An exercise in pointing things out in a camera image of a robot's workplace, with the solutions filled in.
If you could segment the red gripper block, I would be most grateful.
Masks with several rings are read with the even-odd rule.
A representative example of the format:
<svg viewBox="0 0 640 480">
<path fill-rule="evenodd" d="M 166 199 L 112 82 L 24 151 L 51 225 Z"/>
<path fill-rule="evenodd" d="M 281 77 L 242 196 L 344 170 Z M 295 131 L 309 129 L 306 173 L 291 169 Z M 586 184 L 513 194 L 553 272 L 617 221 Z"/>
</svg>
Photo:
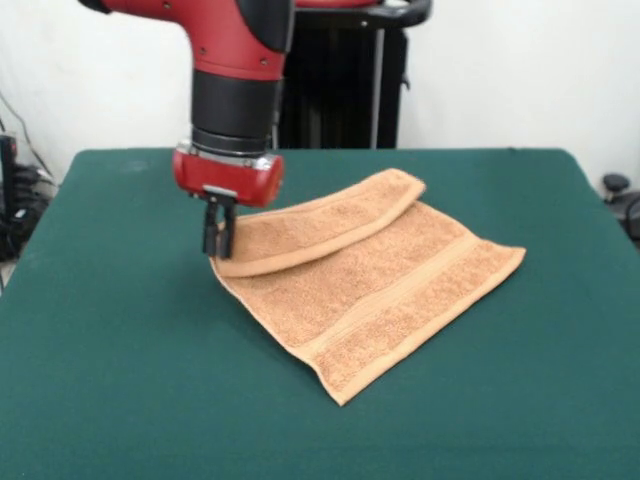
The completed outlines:
<svg viewBox="0 0 640 480">
<path fill-rule="evenodd" d="M 221 195 L 238 204 L 263 208 L 277 196 L 284 176 L 284 159 L 265 153 L 258 157 L 234 157 L 206 152 L 190 141 L 181 142 L 173 153 L 177 185 L 197 196 Z M 209 257 L 229 260 L 233 255 L 236 202 L 209 198 L 204 214 L 202 251 Z M 218 205 L 222 226 L 218 229 Z"/>
</svg>

